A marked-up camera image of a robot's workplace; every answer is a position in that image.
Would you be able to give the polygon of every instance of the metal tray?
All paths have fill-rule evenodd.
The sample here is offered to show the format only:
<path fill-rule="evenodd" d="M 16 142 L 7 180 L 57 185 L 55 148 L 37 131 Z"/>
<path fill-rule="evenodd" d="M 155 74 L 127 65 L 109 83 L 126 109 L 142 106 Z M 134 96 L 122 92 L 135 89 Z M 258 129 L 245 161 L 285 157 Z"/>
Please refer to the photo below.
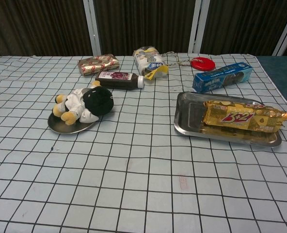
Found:
<path fill-rule="evenodd" d="M 81 123 L 79 119 L 73 125 L 66 125 L 62 119 L 55 116 L 53 113 L 48 117 L 48 126 L 56 133 L 78 133 L 91 127 L 93 123 Z"/>
<path fill-rule="evenodd" d="M 239 97 L 182 92 L 177 97 L 177 107 L 174 119 L 176 130 L 189 136 L 205 137 L 257 146 L 277 147 L 281 144 L 282 140 L 278 132 L 254 132 L 204 124 L 202 119 L 206 108 L 203 103 L 208 100 L 226 100 L 241 103 L 262 104 L 256 100 L 243 99 Z"/>

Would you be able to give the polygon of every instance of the black plush head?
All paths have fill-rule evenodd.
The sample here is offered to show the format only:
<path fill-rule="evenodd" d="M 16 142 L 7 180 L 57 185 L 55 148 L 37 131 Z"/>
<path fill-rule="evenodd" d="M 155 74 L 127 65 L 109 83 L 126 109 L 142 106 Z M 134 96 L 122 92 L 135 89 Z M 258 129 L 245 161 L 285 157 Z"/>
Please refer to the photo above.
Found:
<path fill-rule="evenodd" d="M 85 108 L 93 115 L 104 115 L 113 108 L 113 98 L 109 90 L 102 86 L 97 86 L 83 95 Z"/>

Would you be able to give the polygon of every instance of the white bottle cap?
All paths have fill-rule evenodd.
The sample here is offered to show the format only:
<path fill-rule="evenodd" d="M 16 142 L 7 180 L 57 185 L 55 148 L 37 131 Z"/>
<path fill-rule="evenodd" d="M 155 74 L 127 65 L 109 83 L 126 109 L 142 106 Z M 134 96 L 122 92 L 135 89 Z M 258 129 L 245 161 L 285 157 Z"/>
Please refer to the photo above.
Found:
<path fill-rule="evenodd" d="M 138 86 L 138 88 L 143 88 L 144 87 L 144 77 L 142 75 L 138 76 L 137 86 Z"/>

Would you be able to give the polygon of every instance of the snack package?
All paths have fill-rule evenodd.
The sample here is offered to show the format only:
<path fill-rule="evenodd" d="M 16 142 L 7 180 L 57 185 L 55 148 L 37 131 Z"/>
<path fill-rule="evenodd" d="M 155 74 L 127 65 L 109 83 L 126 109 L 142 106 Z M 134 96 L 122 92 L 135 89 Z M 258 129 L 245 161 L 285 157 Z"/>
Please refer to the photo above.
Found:
<path fill-rule="evenodd" d="M 230 127 L 242 130 L 277 132 L 287 120 L 287 113 L 265 105 L 233 103 L 229 101 L 206 101 L 207 125 Z"/>
<path fill-rule="evenodd" d="M 115 69 L 119 65 L 119 61 L 112 54 L 90 57 L 78 61 L 78 68 L 83 76 L 108 69 Z"/>
<path fill-rule="evenodd" d="M 168 73 L 168 66 L 155 47 L 141 47 L 134 51 L 133 57 L 139 73 L 149 80 Z"/>
<path fill-rule="evenodd" d="M 197 73 L 193 80 L 193 89 L 203 93 L 223 86 L 245 82 L 249 79 L 252 67 L 244 62 L 231 64 L 220 69 Z"/>

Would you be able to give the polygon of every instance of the grid tablecloth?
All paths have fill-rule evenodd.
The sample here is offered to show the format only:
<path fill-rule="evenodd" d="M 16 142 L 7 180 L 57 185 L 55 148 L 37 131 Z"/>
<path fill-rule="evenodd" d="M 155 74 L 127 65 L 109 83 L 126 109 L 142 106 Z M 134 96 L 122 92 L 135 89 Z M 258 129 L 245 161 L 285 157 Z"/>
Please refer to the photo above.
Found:
<path fill-rule="evenodd" d="M 212 93 L 287 111 L 255 57 L 207 57 L 254 67 L 248 83 Z M 173 66 L 141 90 L 113 90 L 112 112 L 89 130 L 54 133 L 55 96 L 93 80 L 79 73 L 82 58 L 0 57 L 0 232 L 287 232 L 287 122 L 274 149 L 183 136 L 176 98 L 197 71 Z"/>

